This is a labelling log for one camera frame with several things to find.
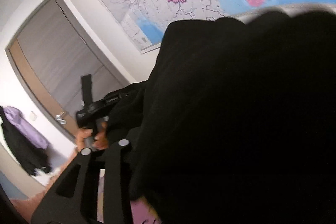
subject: person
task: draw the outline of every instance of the person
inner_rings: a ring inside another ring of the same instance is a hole
[[[164,224],[334,223],[335,37],[326,11],[171,23],[109,113],[130,200]]]

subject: door handle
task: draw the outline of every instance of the door handle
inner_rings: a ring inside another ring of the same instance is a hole
[[[59,122],[60,124],[66,124],[67,121],[63,119],[64,112],[61,112],[59,115],[55,116],[55,120]]]

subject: purple jacket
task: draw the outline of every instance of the purple jacket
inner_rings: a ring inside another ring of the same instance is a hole
[[[46,149],[49,145],[47,139],[38,132],[30,123],[21,117],[21,112],[15,107],[5,107],[5,115],[9,122],[14,125],[35,147]]]

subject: white wall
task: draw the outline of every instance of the white wall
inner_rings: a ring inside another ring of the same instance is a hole
[[[100,0],[70,1],[97,35],[92,37],[96,44],[99,47],[105,45],[111,52],[115,58],[113,63],[120,72],[131,82],[147,80],[158,50],[141,54]]]
[[[32,197],[43,191],[44,187],[30,177],[0,144],[0,170],[4,176],[24,195]]]
[[[148,78],[158,50],[141,54],[100,0],[64,1],[93,41],[128,81],[133,83]],[[46,136],[55,150],[69,157],[74,144],[63,136],[33,103],[18,81],[5,53],[5,48],[17,30],[41,2],[43,0],[0,0],[0,105],[14,106],[20,109],[25,117],[28,117],[31,111],[36,113],[37,120],[29,122]],[[0,143],[12,156],[2,134]],[[48,176],[38,177],[37,180],[45,185]],[[23,184],[16,187],[24,189],[24,182],[20,183]]]
[[[51,142],[55,150],[64,157],[69,157],[73,152],[74,144],[61,134],[32,102],[16,77],[5,53],[5,48],[17,30],[42,1],[0,0],[0,22],[3,23],[0,32],[0,105],[14,106],[20,109],[25,117],[28,117],[31,111],[36,113],[37,120],[29,122]],[[0,142],[11,155],[2,134],[0,134]],[[37,180],[46,184],[48,176],[39,177]]]

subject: hanging clothes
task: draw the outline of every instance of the hanging clothes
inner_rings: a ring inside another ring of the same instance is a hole
[[[1,124],[5,141],[16,160],[29,175],[37,175],[35,169],[49,173],[51,167],[48,156],[41,148],[36,148],[20,131],[7,119],[3,107],[0,106]]]
[[[9,122],[14,125],[35,147],[47,149],[48,140],[30,123],[22,118],[21,112],[15,107],[5,107],[4,112]]]

